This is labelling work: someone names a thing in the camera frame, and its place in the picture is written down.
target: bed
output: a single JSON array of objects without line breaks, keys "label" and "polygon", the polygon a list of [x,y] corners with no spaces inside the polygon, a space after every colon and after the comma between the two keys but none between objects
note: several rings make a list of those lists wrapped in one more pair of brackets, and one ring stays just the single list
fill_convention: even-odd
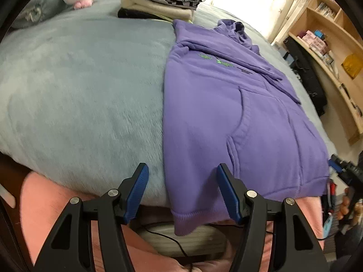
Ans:
[{"label": "bed", "polygon": [[[120,19],[120,0],[66,8],[0,44],[0,151],[70,189],[102,195],[146,162],[142,203],[168,206],[164,183],[163,72],[175,42],[166,21]],[[194,23],[232,14],[200,4]],[[308,118],[336,152],[287,63],[244,23],[261,55],[290,80]]]}]

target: cream folded fabric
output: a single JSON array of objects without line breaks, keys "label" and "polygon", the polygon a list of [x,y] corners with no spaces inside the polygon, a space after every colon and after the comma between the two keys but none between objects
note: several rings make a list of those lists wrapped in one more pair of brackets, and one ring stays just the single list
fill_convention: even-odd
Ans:
[{"label": "cream folded fabric", "polygon": [[195,10],[168,6],[150,0],[121,0],[121,7],[154,14],[160,17],[193,21]]}]

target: blue gripper pad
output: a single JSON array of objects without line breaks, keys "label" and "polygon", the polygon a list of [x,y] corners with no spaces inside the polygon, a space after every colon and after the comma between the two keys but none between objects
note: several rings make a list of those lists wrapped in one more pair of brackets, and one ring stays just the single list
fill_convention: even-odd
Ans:
[{"label": "blue gripper pad", "polygon": [[134,175],[129,179],[134,180],[134,185],[126,199],[126,212],[123,217],[125,224],[128,224],[136,216],[142,195],[149,180],[148,166],[145,163],[140,163]]},{"label": "blue gripper pad", "polygon": [[240,215],[240,200],[235,194],[233,186],[221,165],[217,167],[217,183],[219,185],[219,189],[221,190],[224,203],[226,204],[229,217],[233,219],[236,224],[240,224],[242,220]]},{"label": "blue gripper pad", "polygon": [[337,173],[341,173],[343,169],[337,165],[332,159],[328,161],[329,166],[331,166]]}]

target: bookshelf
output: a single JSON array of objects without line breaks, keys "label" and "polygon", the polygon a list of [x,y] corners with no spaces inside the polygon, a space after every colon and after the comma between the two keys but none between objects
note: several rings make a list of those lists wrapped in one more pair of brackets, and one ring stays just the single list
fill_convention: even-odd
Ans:
[{"label": "bookshelf", "polygon": [[[323,10],[322,7],[319,8],[323,2],[331,11],[324,7]],[[334,54],[338,74],[329,69],[309,45],[298,37],[301,31],[306,30],[312,32],[320,30],[326,35],[325,41]],[[363,138],[363,118],[355,108],[358,106],[363,110],[363,69],[352,79],[342,67],[343,61],[351,54],[355,54],[363,62],[363,40],[353,23],[334,0],[311,0],[285,37],[288,35],[310,54],[313,66],[324,71],[317,72],[316,75],[324,88],[329,104],[335,108],[339,116],[346,138],[351,145],[354,144]]]}]

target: black suitcase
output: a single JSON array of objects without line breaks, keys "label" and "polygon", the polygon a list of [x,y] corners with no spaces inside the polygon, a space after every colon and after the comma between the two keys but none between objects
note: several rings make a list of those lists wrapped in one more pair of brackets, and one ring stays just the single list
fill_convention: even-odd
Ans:
[{"label": "black suitcase", "polygon": [[325,113],[324,106],[328,102],[324,89],[307,59],[310,54],[290,36],[284,40],[284,43],[294,58],[294,63],[290,67],[299,73],[302,85],[310,96],[318,116],[322,116]]}]

